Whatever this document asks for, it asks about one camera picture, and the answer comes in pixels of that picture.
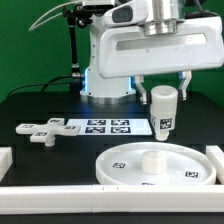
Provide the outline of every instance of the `white container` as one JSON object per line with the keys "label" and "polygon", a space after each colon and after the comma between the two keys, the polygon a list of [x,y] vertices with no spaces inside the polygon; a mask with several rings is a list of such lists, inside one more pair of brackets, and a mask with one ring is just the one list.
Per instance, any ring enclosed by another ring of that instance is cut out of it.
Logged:
{"label": "white container", "polygon": [[151,123],[155,129],[156,139],[165,141],[169,130],[175,127],[178,92],[171,86],[157,86],[151,90]]}

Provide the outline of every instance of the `black and white pattern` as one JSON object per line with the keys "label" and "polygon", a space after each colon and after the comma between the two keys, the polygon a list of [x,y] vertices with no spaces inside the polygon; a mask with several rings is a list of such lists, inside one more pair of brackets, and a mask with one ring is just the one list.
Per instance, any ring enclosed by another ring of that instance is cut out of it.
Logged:
{"label": "black and white pattern", "polygon": [[148,119],[70,119],[67,126],[80,126],[79,135],[151,135]]}
{"label": "black and white pattern", "polygon": [[144,183],[142,183],[142,185],[155,185],[155,184],[144,182]]}
{"label": "black and white pattern", "polygon": [[151,124],[152,126],[155,128],[155,125],[156,125],[156,118],[155,117],[151,117]]}
{"label": "black and white pattern", "polygon": [[61,120],[59,120],[59,119],[58,119],[58,120],[57,120],[57,119],[52,119],[52,120],[50,120],[50,123],[56,123],[56,124],[57,124],[57,123],[59,123],[60,121],[61,121]]}
{"label": "black and white pattern", "polygon": [[105,127],[87,127],[85,133],[105,133]]}
{"label": "black and white pattern", "polygon": [[113,168],[124,169],[125,166],[125,163],[114,163]]}
{"label": "black and white pattern", "polygon": [[130,122],[129,120],[111,120],[111,125],[117,125],[117,126],[130,125]]}
{"label": "black and white pattern", "polygon": [[43,137],[43,136],[46,136],[47,135],[47,132],[37,132],[35,134],[35,136],[40,136],[40,137]]}
{"label": "black and white pattern", "polygon": [[111,133],[131,133],[131,128],[130,127],[112,127],[111,128]]}
{"label": "black and white pattern", "polygon": [[106,120],[88,120],[87,125],[106,125]]}
{"label": "black and white pattern", "polygon": [[23,125],[23,127],[22,128],[32,128],[34,125],[32,125],[32,124],[25,124],[25,125]]}
{"label": "black and white pattern", "polygon": [[160,120],[160,129],[168,129],[172,126],[172,118]]}
{"label": "black and white pattern", "polygon": [[74,130],[76,128],[76,126],[66,126],[65,129],[67,130]]}
{"label": "black and white pattern", "polygon": [[186,171],[185,177],[199,178],[198,172]]}

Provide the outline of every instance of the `black cable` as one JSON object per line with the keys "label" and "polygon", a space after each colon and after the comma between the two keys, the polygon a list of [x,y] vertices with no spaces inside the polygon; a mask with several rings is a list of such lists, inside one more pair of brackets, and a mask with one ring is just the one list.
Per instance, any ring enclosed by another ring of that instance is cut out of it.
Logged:
{"label": "black cable", "polygon": [[195,4],[195,6],[198,8],[198,10],[200,12],[203,12],[204,11],[203,8],[202,8],[202,6],[201,6],[201,3],[198,0],[194,0],[194,4]]}
{"label": "black cable", "polygon": [[56,85],[69,85],[70,83],[41,83],[41,84],[30,84],[30,85],[24,85],[24,86],[19,86],[16,87],[15,89],[11,90],[8,94],[7,94],[7,99],[17,90],[19,89],[23,89],[23,88],[28,88],[28,87],[37,87],[37,86],[45,86],[45,85],[49,85],[49,86],[56,86]]}
{"label": "black cable", "polygon": [[44,85],[43,88],[40,91],[44,92],[48,88],[50,83],[56,82],[56,81],[61,80],[61,79],[67,79],[67,78],[72,78],[72,75],[63,75],[63,76],[53,78],[46,85]]}

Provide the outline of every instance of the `white block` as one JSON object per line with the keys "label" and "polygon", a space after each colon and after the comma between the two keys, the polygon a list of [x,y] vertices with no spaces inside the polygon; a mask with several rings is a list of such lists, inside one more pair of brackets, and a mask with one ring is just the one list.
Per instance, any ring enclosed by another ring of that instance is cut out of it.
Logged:
{"label": "white block", "polygon": [[224,153],[218,146],[207,146],[206,156],[216,168],[217,178],[224,185]]}
{"label": "white block", "polygon": [[12,165],[12,149],[0,148],[0,181]]}

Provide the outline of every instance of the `wire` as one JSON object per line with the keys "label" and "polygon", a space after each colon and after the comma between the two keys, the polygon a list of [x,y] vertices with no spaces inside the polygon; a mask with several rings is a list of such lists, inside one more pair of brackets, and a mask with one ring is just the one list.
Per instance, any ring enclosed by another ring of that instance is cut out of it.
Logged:
{"label": "wire", "polygon": [[197,6],[197,8],[200,12],[203,12],[203,8],[201,6],[201,3],[198,0],[194,0],[194,4],[195,4],[195,6]]}
{"label": "wire", "polygon": [[57,15],[52,16],[52,17],[50,17],[49,19],[44,20],[43,22],[39,23],[38,25],[33,26],[32,28],[30,28],[29,31],[32,32],[33,30],[35,30],[35,29],[38,28],[39,26],[44,25],[45,23],[47,23],[47,22],[49,22],[49,21],[55,19],[55,18],[58,17],[58,16],[61,16],[62,14],[63,14],[63,13],[58,13]]}
{"label": "wire", "polygon": [[19,89],[23,89],[23,88],[28,88],[28,87],[37,87],[37,86],[56,86],[56,85],[69,85],[71,83],[41,83],[41,84],[30,84],[30,85],[24,85],[24,86],[19,86],[16,87],[15,89],[11,90],[8,95],[7,95],[7,99],[17,90]]}
{"label": "wire", "polygon": [[47,87],[49,86],[49,84],[56,82],[58,80],[67,79],[67,78],[72,78],[72,75],[63,75],[63,76],[59,76],[59,77],[56,77],[56,78],[50,80],[46,85],[43,86],[43,88],[41,89],[41,92],[44,92],[47,89]]}
{"label": "wire", "polygon": [[74,4],[76,4],[76,3],[80,3],[80,2],[82,2],[82,1],[80,1],[80,0],[73,0],[72,2],[67,2],[67,3],[61,4],[61,5],[58,5],[58,6],[54,7],[54,8],[52,8],[51,10],[47,11],[46,13],[44,13],[39,19],[37,19],[37,21],[30,27],[29,31],[32,31],[32,30],[33,30],[33,27],[36,27],[36,28],[37,28],[37,26],[39,26],[39,22],[40,22],[44,17],[48,16],[51,12],[55,11],[56,9],[62,8],[62,7],[67,6],[67,5],[74,5]]}

